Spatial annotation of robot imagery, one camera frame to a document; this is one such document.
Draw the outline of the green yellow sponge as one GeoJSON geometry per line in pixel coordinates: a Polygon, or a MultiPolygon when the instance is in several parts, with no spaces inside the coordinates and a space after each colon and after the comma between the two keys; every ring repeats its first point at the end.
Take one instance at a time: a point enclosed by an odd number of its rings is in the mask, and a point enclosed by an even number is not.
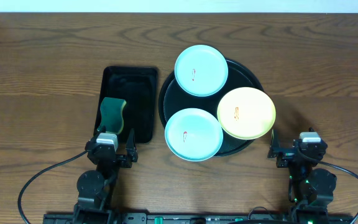
{"type": "Polygon", "coordinates": [[[126,100],[119,98],[105,97],[100,105],[101,122],[100,126],[106,127],[106,133],[120,134],[124,129],[123,110],[126,100]]]}

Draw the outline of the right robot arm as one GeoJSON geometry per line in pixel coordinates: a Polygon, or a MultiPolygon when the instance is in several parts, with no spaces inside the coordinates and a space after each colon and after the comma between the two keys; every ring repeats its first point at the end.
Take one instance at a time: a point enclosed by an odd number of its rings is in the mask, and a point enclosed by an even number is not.
{"type": "Polygon", "coordinates": [[[327,206],[333,201],[337,177],[326,169],[316,167],[327,147],[312,129],[300,133],[289,148],[281,147],[277,132],[272,131],[268,157],[276,158],[276,166],[287,168],[290,174],[288,198],[294,205],[289,209],[288,221],[329,222],[327,206]]]}

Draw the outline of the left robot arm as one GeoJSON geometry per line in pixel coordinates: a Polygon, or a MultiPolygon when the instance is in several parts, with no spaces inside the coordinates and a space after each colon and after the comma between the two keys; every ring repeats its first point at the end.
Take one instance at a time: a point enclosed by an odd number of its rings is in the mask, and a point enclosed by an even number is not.
{"type": "Polygon", "coordinates": [[[96,165],[95,170],[84,172],[78,178],[78,202],[74,208],[72,224],[122,223],[118,211],[111,208],[112,195],[119,169],[131,168],[138,160],[135,132],[129,131],[126,153],[117,154],[117,136],[102,128],[85,145],[87,158],[96,165]]]}

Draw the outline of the yellow plate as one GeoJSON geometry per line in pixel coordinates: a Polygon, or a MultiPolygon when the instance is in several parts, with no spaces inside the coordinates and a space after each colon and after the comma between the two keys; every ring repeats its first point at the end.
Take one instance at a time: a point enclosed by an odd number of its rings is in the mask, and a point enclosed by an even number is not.
{"type": "Polygon", "coordinates": [[[240,87],[222,97],[217,117],[230,136],[251,140],[263,136],[272,128],[276,109],[272,99],[263,91],[240,87]]]}

